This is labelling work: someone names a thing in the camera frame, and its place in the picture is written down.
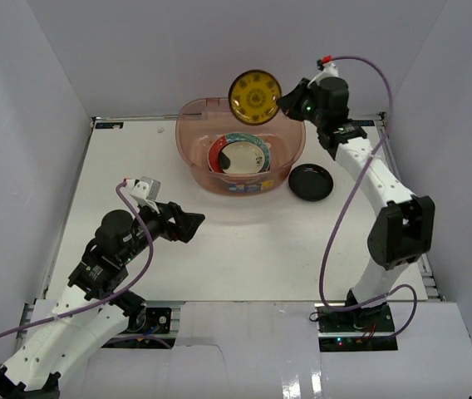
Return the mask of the yellow patterned plate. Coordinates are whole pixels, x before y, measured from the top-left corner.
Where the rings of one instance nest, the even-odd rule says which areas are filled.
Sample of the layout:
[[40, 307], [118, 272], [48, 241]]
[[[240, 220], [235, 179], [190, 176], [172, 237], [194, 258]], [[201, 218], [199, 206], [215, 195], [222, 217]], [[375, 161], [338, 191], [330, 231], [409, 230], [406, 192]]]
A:
[[229, 109], [247, 126], [270, 122], [278, 113], [277, 100], [282, 96], [278, 80], [269, 72], [249, 70], [238, 75], [229, 88]]

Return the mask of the cream floral plate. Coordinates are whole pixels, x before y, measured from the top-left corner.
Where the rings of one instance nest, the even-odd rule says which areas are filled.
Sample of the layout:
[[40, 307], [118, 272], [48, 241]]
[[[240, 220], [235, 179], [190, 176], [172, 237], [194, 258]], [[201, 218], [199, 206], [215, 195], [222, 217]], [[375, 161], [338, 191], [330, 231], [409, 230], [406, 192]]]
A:
[[218, 155], [220, 169], [228, 175], [256, 174], [262, 170], [264, 162], [264, 152], [247, 141], [228, 144]]

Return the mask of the red and teal floral plate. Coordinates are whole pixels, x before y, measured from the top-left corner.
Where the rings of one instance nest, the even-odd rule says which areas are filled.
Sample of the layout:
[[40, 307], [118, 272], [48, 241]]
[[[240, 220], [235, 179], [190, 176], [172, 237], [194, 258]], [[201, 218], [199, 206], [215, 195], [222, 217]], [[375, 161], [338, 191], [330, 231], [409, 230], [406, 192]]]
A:
[[220, 169], [220, 166], [219, 166], [219, 163], [218, 163], [219, 152], [226, 145], [234, 143], [234, 142], [240, 142], [240, 141], [247, 141], [247, 142], [253, 143], [253, 144], [257, 145], [264, 152], [264, 155], [265, 155], [264, 166], [263, 166], [262, 170], [258, 173], [268, 171], [268, 169], [270, 167], [270, 163], [271, 163], [271, 154], [270, 154], [270, 149], [269, 149], [268, 145], [259, 136], [252, 135], [252, 134], [249, 134], [249, 133], [244, 133], [244, 132], [233, 132], [233, 133], [228, 133], [226, 135], [222, 135], [210, 146], [209, 152], [208, 152], [208, 155], [207, 155], [207, 161], [208, 161], [209, 169], [213, 172], [225, 174]]

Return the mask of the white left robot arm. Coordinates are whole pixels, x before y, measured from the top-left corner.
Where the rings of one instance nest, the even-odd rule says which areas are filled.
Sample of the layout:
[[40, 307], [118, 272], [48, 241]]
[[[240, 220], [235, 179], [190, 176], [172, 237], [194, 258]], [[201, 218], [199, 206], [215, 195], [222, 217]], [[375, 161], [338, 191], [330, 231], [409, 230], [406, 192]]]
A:
[[188, 243], [203, 214], [173, 202], [141, 206], [136, 216], [107, 213], [49, 315], [22, 347], [0, 364], [0, 397], [58, 398], [61, 385], [100, 347], [145, 324], [145, 300], [120, 285], [128, 264], [158, 239]]

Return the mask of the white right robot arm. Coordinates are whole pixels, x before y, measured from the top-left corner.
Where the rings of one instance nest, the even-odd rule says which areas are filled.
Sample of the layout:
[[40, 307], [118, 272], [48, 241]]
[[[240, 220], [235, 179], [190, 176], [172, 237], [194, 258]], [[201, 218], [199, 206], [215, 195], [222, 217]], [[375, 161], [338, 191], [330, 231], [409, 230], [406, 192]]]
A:
[[303, 78], [278, 99], [283, 114], [309, 121], [321, 146], [354, 180], [376, 219], [366, 240], [370, 258], [343, 306], [323, 305], [323, 317], [362, 332], [395, 292], [399, 277], [431, 247], [435, 203], [406, 188], [377, 158], [365, 130], [350, 119], [347, 83], [334, 76]]

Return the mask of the transparent pink plastic bin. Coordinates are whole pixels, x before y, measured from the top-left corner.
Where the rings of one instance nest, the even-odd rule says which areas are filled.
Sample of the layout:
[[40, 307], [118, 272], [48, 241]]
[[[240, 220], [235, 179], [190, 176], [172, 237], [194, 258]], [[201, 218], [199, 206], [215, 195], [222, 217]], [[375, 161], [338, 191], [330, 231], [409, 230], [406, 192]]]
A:
[[306, 128], [280, 114], [264, 125], [246, 126], [226, 98], [205, 98], [181, 108], [175, 141], [202, 188], [219, 195], [258, 195], [288, 177], [305, 146]]

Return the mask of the black plate right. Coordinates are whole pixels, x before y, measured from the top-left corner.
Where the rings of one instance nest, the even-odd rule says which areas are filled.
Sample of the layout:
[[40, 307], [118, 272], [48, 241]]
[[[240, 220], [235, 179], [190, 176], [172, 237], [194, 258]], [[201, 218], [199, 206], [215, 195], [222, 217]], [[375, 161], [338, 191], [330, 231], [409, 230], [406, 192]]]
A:
[[288, 187], [299, 199], [318, 202], [332, 193], [334, 182], [331, 174], [324, 167], [301, 164], [290, 172]]

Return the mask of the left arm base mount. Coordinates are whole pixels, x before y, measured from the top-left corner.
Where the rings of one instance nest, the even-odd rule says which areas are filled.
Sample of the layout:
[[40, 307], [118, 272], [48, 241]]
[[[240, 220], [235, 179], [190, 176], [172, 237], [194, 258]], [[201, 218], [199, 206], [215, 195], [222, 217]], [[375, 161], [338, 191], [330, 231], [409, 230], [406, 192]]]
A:
[[106, 346], [124, 349], [171, 349], [175, 338], [171, 332], [171, 308], [144, 308], [133, 316], [125, 331]]

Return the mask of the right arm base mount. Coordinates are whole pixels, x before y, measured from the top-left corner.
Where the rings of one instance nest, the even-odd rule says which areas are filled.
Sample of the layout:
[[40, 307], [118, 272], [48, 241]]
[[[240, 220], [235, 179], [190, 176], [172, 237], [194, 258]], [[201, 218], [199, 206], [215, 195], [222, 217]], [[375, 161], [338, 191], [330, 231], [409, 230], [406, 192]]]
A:
[[324, 306], [309, 314], [317, 326], [321, 353], [394, 352], [398, 350], [391, 309], [387, 303], [376, 309], [362, 308], [353, 313], [331, 312]]

